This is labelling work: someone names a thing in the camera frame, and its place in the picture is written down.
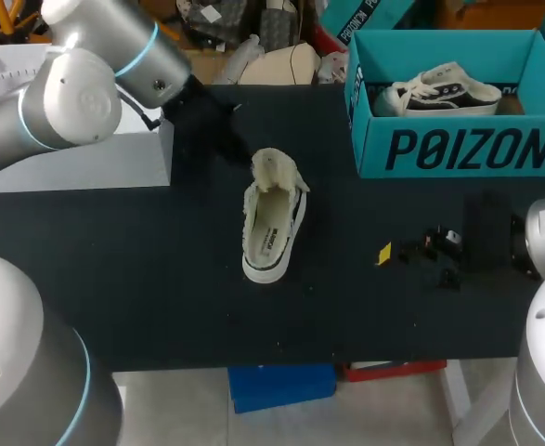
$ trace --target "black cable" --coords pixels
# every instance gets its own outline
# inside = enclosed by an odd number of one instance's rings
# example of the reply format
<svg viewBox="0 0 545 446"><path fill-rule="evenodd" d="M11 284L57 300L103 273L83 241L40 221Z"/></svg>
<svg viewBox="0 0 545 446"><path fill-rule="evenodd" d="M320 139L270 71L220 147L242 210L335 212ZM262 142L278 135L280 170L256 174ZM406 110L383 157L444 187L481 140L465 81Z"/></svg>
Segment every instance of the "black cable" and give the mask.
<svg viewBox="0 0 545 446"><path fill-rule="evenodd" d="M155 121L151 121L150 118L144 113L144 111L140 108L136 102L127 96L124 92L120 91L119 96L122 99L123 102L125 102L127 105L129 105L134 112L140 116L140 119L142 119L142 122L146 125L146 127L152 131L155 128L161 126L162 121L160 119L157 119Z"/></svg>
<svg viewBox="0 0 545 446"><path fill-rule="evenodd" d="M294 53L295 49L297 49L297 45L295 45L291 51L291 71L292 71L292 80L294 81L294 84L297 85L297 79L294 77L294 68L292 67L292 53Z"/></svg>

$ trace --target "sneaker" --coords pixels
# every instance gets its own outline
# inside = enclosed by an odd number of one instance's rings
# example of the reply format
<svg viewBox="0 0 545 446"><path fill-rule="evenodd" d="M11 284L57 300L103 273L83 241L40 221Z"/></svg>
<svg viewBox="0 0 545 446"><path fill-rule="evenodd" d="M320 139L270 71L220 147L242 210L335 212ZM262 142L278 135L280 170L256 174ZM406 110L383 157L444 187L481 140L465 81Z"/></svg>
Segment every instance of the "sneaker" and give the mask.
<svg viewBox="0 0 545 446"><path fill-rule="evenodd" d="M479 116L497 111L501 91L475 81L456 62L394 82L375 101L376 116Z"/></svg>
<svg viewBox="0 0 545 446"><path fill-rule="evenodd" d="M253 282L272 283L289 267L309 188L292 158L277 149L253 156L253 177L243 209L243 271Z"/></svg>

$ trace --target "shoe label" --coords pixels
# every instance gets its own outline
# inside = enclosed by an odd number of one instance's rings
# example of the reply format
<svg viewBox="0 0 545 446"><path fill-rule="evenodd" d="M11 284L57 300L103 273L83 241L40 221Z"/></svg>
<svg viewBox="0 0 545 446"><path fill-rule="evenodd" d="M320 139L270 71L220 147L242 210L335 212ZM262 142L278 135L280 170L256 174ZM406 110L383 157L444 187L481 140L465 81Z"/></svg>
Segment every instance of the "shoe label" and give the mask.
<svg viewBox="0 0 545 446"><path fill-rule="evenodd" d="M264 242L262 243L262 248L260 249L260 255L264 257L270 257L272 253L272 248L274 248L274 242L279 235L279 230L277 228L268 228L266 237L264 237Z"/></svg>
<svg viewBox="0 0 545 446"><path fill-rule="evenodd" d="M355 117L355 108L358 105L358 100L360 98L361 84L363 83L363 71L361 66L357 66L357 75L355 76L355 91L350 97L350 105L348 107L348 125L350 129L353 129L353 119Z"/></svg>
<svg viewBox="0 0 545 446"><path fill-rule="evenodd" d="M338 40L343 44L348 45L350 39L353 37L353 33L359 30L367 23L367 20L371 18L377 6L382 0L363 0L359 7L355 10L355 14L345 24L345 26L338 33Z"/></svg>

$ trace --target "cardboard box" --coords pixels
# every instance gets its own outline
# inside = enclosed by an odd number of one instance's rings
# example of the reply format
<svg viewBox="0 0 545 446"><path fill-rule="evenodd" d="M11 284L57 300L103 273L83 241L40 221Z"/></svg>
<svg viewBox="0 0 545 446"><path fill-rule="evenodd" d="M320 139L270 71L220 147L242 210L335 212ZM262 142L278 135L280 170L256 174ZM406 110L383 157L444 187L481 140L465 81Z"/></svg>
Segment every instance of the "cardboard box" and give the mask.
<svg viewBox="0 0 545 446"><path fill-rule="evenodd" d="M39 68L46 45L0 46L0 72ZM0 96L21 82L0 83ZM158 119L161 110L146 110ZM168 186L171 177L173 125L149 131L130 106L115 134L98 144L33 156L0 171L0 192L119 189Z"/></svg>
<svg viewBox="0 0 545 446"><path fill-rule="evenodd" d="M413 3L414 0L333 0L322 14L321 24L348 45L356 30L394 28Z"/></svg>
<svg viewBox="0 0 545 446"><path fill-rule="evenodd" d="M224 70L232 51L224 53L213 49L187 49L184 51L191 63L191 69L200 82L209 85Z"/></svg>
<svg viewBox="0 0 545 446"><path fill-rule="evenodd" d="M152 17L164 21L177 15L177 4L175 0L140 0L143 6Z"/></svg>
<svg viewBox="0 0 545 446"><path fill-rule="evenodd" d="M439 0L435 27L442 30L532 30L545 18L545 0Z"/></svg>
<svg viewBox="0 0 545 446"><path fill-rule="evenodd" d="M457 61L523 107L496 116L382 118L377 87ZM344 88L364 178L545 177L545 41L533 31L360 31Z"/></svg>

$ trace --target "dark tabletop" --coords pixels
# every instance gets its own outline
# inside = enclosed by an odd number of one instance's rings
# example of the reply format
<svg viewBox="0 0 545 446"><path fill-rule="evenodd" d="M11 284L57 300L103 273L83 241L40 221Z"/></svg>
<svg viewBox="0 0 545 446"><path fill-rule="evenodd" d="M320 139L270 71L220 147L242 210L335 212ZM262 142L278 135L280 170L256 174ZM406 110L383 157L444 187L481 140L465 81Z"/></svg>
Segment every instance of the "dark tabletop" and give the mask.
<svg viewBox="0 0 545 446"><path fill-rule="evenodd" d="M518 272L435 288L435 271L374 263L388 242L461 230L465 194L522 215L545 179L362 180L340 87L224 87L253 150L276 147L312 192L281 282L241 268L244 169L221 160L172 188L0 194L0 256L113 371L517 354L539 284Z"/></svg>

